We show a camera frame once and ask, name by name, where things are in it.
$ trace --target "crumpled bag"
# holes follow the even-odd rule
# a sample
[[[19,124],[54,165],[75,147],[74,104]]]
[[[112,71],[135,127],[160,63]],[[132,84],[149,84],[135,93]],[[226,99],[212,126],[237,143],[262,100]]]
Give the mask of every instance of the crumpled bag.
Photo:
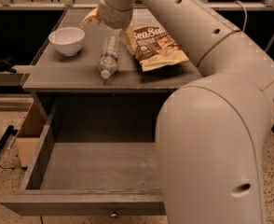
[[[0,72],[8,71],[10,73],[17,73],[17,70],[13,69],[11,64],[11,58],[0,59]]]

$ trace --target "brown snack bag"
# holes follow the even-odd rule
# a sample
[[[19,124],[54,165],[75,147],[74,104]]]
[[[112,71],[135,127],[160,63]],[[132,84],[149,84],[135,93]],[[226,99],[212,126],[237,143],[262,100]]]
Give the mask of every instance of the brown snack bag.
[[[134,38],[137,44],[135,59],[144,72],[189,61],[180,46],[162,27],[137,27],[134,29]]]

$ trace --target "white cable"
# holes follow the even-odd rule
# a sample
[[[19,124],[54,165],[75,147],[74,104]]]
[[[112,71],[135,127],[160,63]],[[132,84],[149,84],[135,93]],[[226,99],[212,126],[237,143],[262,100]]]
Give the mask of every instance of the white cable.
[[[240,0],[236,0],[234,2],[238,5],[240,5],[243,8],[243,11],[245,13],[245,21],[244,21],[243,27],[242,27],[242,32],[244,32],[246,29],[247,20],[248,20],[247,8],[245,7],[245,5],[243,5],[243,3]]]

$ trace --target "cardboard box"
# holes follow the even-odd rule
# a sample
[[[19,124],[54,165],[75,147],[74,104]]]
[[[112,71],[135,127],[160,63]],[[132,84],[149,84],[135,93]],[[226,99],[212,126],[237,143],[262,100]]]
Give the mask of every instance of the cardboard box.
[[[24,122],[16,135],[16,145],[19,150],[19,158],[22,167],[28,167],[32,161],[34,150],[39,142],[45,121],[33,103],[27,113]]]

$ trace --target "black cable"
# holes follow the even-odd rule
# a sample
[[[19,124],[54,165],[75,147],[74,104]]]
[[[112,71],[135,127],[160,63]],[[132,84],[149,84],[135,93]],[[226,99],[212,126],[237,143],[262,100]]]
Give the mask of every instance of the black cable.
[[[15,168],[20,168],[20,169],[22,169],[22,167],[3,167],[3,166],[1,166],[1,165],[0,165],[0,168],[1,168],[1,169],[11,169],[11,170],[14,170]]]

